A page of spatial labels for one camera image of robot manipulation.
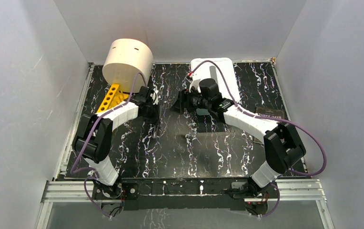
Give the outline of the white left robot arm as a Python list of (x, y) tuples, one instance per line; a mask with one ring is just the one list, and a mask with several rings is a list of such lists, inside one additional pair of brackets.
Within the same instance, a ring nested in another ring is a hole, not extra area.
[(108, 197), (118, 198), (122, 193), (122, 185), (116, 182), (119, 171), (109, 157), (113, 131), (136, 118), (157, 125), (160, 110), (158, 90), (142, 86), (138, 93), (114, 107), (82, 115), (72, 142), (72, 149), (78, 153), (76, 162), (84, 158), (88, 169), (98, 176), (98, 182), (105, 185), (103, 191)]

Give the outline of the clear glass test tube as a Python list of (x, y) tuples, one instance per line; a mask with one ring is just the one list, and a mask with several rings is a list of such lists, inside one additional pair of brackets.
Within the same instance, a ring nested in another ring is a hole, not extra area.
[(157, 132), (158, 132), (158, 125), (154, 125), (154, 129), (153, 129), (153, 133), (152, 133), (153, 139), (155, 139), (157, 137)]

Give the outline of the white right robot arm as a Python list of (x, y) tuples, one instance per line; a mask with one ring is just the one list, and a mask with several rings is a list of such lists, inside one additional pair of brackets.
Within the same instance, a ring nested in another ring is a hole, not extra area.
[(243, 188), (255, 198), (265, 194), (267, 186), (306, 153), (294, 125), (287, 120), (260, 119), (233, 100), (223, 97), (214, 79), (199, 81), (198, 90), (192, 87), (179, 91), (172, 106), (172, 110), (179, 113), (197, 109), (207, 110), (219, 122), (240, 128), (263, 143), (265, 162), (248, 178)]

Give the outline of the mint green plastic bin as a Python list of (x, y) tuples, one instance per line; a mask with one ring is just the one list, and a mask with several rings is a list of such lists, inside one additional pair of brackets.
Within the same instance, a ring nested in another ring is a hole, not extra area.
[(203, 109), (203, 108), (197, 108), (196, 113), (197, 113), (197, 115), (200, 115), (200, 116), (210, 115), (210, 112), (207, 109)]

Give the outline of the yellow test tube rack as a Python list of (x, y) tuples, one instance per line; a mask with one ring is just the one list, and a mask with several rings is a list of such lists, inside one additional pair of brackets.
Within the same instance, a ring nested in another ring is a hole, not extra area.
[(121, 91), (120, 85), (117, 83), (113, 83), (106, 93), (96, 113), (104, 112), (108, 109), (111, 109), (121, 102), (125, 101), (128, 97), (129, 93)]

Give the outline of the white rectangular bin lid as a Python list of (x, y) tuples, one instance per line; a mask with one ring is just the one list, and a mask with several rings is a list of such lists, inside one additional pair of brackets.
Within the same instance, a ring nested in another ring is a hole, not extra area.
[(189, 89), (194, 87), (199, 91), (199, 81), (212, 78), (218, 84), (224, 98), (240, 102), (238, 81), (230, 58), (195, 58), (191, 60), (191, 70), (194, 70), (194, 73), (190, 76)]

